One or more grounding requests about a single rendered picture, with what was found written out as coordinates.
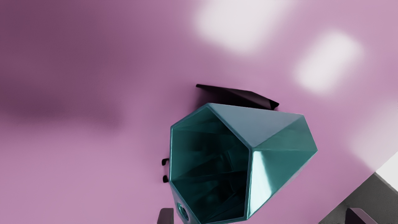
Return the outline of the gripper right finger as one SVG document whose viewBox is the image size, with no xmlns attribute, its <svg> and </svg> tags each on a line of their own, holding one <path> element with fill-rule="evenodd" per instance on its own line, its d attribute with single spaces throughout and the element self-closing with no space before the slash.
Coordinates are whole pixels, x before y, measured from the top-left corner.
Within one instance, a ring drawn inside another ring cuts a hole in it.
<svg viewBox="0 0 398 224">
<path fill-rule="evenodd" d="M 364 210 L 360 208 L 347 208 L 345 224 L 378 224 Z"/>
</svg>

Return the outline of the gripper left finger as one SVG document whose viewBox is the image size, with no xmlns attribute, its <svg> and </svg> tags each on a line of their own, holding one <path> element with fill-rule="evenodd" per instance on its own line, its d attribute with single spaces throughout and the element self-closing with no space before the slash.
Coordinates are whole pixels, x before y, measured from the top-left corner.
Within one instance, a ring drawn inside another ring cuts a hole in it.
<svg viewBox="0 0 398 224">
<path fill-rule="evenodd" d="M 157 224 L 174 224 L 174 209 L 162 208 L 158 214 Z"/>
</svg>

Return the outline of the teal faceted mug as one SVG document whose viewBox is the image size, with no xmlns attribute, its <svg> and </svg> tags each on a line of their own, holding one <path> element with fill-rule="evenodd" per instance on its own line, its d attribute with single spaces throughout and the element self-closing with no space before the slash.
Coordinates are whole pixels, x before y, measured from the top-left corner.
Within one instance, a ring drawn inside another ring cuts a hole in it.
<svg viewBox="0 0 398 224">
<path fill-rule="evenodd" d="M 207 103 L 170 128 L 177 214 L 183 224 L 248 220 L 316 153 L 302 114 Z"/>
</svg>

